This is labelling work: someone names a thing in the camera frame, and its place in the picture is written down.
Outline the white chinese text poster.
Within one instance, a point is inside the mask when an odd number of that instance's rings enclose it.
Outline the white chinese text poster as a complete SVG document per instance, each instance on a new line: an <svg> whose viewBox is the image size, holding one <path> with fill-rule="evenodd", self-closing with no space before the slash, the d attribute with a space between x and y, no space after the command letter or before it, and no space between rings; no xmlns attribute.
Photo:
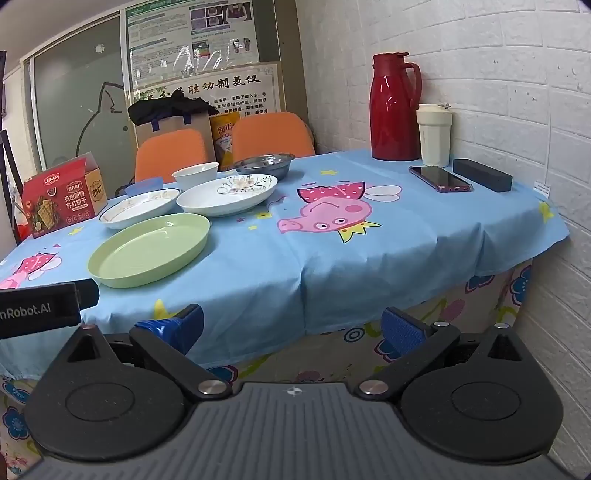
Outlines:
<svg viewBox="0 0 591 480"><path fill-rule="evenodd" d="M238 112L245 117L286 110L280 62L249 64L162 82L134 91L132 99L159 99L175 91L185 98L201 98L222 114Z"/></svg>

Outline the red thermos jug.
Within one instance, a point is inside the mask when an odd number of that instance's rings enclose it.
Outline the red thermos jug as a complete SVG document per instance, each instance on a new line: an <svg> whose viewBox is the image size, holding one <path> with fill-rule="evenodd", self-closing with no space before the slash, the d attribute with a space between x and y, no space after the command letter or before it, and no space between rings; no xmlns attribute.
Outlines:
<svg viewBox="0 0 591 480"><path fill-rule="evenodd" d="M413 161L421 156L417 112L423 82L408 52L373 56L370 85L370 149L376 159Z"/></svg>

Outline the white ribbed bowl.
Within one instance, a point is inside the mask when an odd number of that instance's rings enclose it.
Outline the white ribbed bowl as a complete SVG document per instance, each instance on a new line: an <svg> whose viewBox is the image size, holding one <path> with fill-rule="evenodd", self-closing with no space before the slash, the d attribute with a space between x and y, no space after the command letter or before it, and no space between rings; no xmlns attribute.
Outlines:
<svg viewBox="0 0 591 480"><path fill-rule="evenodd" d="M217 162L201 163L185 167L172 173L172 178L182 191L215 180L219 164Z"/></svg>

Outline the blue cartoon pig tablecloth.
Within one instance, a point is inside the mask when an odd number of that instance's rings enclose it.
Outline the blue cartoon pig tablecloth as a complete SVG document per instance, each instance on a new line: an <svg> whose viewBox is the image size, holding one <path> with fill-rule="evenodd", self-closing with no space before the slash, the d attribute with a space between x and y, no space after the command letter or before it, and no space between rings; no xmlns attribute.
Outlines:
<svg viewBox="0 0 591 480"><path fill-rule="evenodd" d="M82 319L105 333L204 309L190 358L235 368L308 335L362 339L388 307L511 286L522 300L528 263L564 240L556 208L517 184L496 193L439 193L404 163L349 151L301 158L252 212L211 221L200 256L132 289L102 287Z"/></svg>

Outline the stainless steel bowl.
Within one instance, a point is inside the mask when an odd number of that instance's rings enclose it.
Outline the stainless steel bowl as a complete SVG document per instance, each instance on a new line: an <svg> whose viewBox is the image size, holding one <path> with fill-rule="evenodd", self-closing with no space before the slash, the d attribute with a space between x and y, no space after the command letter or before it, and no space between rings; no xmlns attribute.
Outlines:
<svg viewBox="0 0 591 480"><path fill-rule="evenodd" d="M266 174L282 180L290 171L290 163L296 156L287 153L264 154L235 163L240 175Z"/></svg>

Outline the right orange chair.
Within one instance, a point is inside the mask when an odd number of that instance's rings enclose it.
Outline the right orange chair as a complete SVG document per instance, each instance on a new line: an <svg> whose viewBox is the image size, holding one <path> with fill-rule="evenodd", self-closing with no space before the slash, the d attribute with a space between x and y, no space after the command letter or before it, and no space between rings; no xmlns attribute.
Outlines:
<svg viewBox="0 0 591 480"><path fill-rule="evenodd" d="M266 154L315 156L308 125L294 113L271 112L245 116L231 132L233 162Z"/></svg>

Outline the blue translucent bowl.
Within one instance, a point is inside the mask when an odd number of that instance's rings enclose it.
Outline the blue translucent bowl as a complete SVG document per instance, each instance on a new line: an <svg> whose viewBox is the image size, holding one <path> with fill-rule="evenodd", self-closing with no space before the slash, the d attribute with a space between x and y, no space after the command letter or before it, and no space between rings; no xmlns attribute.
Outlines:
<svg viewBox="0 0 591 480"><path fill-rule="evenodd" d="M124 192L127 197L134 197L143 193L161 190L162 188L163 180L160 177L152 177L129 184L124 188Z"/></svg>

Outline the brown cardboard box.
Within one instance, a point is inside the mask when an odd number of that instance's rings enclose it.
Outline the brown cardboard box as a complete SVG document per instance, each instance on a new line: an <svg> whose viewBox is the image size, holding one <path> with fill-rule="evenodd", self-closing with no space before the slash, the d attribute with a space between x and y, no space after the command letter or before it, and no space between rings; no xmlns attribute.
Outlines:
<svg viewBox="0 0 591 480"><path fill-rule="evenodd" d="M207 161L215 161L216 155L211 132L211 119L209 119L207 113L194 114L190 118L173 116L135 126L136 144L137 147L140 147L145 141L152 137L186 129L197 131L201 135L204 139Z"/></svg>

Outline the green plastic plate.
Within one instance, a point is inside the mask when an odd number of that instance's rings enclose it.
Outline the green plastic plate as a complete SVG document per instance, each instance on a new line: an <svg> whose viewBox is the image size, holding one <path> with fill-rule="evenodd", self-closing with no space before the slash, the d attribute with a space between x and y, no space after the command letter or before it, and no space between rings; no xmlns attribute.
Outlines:
<svg viewBox="0 0 591 480"><path fill-rule="evenodd" d="M211 222L190 213L169 214L134 224L105 240L87 268L115 289L144 286L181 269L204 251Z"/></svg>

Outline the white floral plate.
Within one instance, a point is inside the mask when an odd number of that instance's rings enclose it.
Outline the white floral plate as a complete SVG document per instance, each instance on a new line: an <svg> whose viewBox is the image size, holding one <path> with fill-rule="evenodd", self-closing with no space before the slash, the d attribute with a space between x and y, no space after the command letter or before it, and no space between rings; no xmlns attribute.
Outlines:
<svg viewBox="0 0 591 480"><path fill-rule="evenodd" d="M273 175L231 175L192 187L177 199L185 213L222 217L242 213L266 201L279 180Z"/></svg>

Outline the left orange chair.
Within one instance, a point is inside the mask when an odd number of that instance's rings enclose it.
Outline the left orange chair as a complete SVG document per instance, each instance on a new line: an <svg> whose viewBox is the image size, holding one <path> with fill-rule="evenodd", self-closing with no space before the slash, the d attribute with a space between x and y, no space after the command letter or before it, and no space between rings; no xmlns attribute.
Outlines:
<svg viewBox="0 0 591 480"><path fill-rule="evenodd" d="M195 130L183 129L147 139L136 154L134 180L161 178L172 182L172 174L207 162L204 137Z"/></svg>

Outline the black rectangular case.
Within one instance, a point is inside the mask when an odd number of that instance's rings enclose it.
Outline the black rectangular case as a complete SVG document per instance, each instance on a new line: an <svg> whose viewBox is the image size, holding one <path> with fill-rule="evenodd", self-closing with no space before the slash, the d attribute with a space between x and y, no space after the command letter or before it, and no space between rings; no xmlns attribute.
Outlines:
<svg viewBox="0 0 591 480"><path fill-rule="evenodd" d="M497 193L512 190L513 177L511 175L470 159L455 159L453 171Z"/></svg>

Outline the smartphone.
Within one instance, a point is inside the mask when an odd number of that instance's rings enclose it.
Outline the smartphone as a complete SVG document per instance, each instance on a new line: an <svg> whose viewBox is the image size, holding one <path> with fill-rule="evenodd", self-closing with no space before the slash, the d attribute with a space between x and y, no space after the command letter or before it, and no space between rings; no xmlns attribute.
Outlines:
<svg viewBox="0 0 591 480"><path fill-rule="evenodd" d="M470 183L438 166L412 166L409 172L439 193L470 192Z"/></svg>

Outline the white gold-rimmed plate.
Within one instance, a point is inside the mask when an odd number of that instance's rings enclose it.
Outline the white gold-rimmed plate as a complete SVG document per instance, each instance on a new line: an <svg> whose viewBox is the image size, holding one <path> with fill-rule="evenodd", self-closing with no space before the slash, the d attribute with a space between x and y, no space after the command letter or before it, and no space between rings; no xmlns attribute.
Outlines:
<svg viewBox="0 0 591 480"><path fill-rule="evenodd" d="M102 212L98 221L108 229L123 230L167 214L176 206L180 193L177 188L166 188L126 198Z"/></svg>

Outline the black folding stand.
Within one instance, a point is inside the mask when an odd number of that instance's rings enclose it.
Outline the black folding stand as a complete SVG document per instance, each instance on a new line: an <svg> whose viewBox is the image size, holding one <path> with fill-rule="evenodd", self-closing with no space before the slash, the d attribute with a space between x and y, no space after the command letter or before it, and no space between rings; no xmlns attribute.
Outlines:
<svg viewBox="0 0 591 480"><path fill-rule="evenodd" d="M1 131L1 187L6 204L6 211L15 243L22 242L17 211L22 211L18 199L22 197L23 183L13 155L10 140L6 130Z"/></svg>

